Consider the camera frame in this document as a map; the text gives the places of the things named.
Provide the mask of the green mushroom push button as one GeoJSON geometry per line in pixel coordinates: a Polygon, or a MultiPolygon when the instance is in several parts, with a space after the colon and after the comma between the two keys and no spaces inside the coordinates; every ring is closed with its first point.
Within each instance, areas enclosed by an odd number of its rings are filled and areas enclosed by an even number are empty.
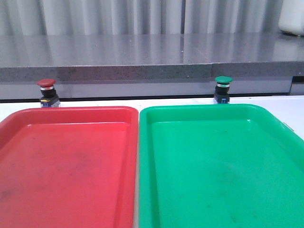
{"type": "Polygon", "coordinates": [[[213,101],[215,104],[229,104],[230,96],[228,94],[230,83],[233,79],[229,76],[218,76],[215,78],[216,86],[213,101]]]}

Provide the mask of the red mushroom push button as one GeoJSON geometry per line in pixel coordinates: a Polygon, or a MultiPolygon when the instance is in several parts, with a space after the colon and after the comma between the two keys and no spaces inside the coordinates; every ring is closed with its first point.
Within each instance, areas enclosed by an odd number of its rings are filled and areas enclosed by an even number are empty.
{"type": "Polygon", "coordinates": [[[40,86],[42,97],[39,99],[41,108],[60,107],[60,100],[55,90],[56,81],[51,78],[41,79],[37,82],[40,86]]]}

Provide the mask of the green plastic tray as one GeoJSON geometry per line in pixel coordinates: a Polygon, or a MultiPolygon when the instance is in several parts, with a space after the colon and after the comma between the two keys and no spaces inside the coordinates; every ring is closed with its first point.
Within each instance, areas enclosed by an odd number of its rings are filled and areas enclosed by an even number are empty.
{"type": "Polygon", "coordinates": [[[139,227],[303,227],[304,142],[266,109],[149,107],[139,128],[139,227]]]}

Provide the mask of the red plastic tray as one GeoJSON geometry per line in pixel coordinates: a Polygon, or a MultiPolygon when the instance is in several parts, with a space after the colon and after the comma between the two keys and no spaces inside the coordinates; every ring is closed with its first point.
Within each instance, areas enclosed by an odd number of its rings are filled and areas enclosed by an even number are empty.
{"type": "Polygon", "coordinates": [[[131,107],[32,108],[0,123],[3,228],[130,228],[138,137],[131,107]]]}

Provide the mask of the grey stone countertop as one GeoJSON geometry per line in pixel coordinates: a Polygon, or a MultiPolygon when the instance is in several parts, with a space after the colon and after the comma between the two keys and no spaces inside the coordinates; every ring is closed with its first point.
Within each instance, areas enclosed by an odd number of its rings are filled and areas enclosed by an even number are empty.
{"type": "Polygon", "coordinates": [[[0,81],[203,81],[304,74],[304,40],[282,33],[0,38],[0,81]]]}

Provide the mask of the white container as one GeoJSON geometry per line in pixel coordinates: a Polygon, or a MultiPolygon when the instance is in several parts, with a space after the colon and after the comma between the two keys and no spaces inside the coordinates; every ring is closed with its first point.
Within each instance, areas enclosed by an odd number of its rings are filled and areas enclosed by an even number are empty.
{"type": "Polygon", "coordinates": [[[284,33],[304,35],[303,0],[283,0],[278,27],[284,33]]]}

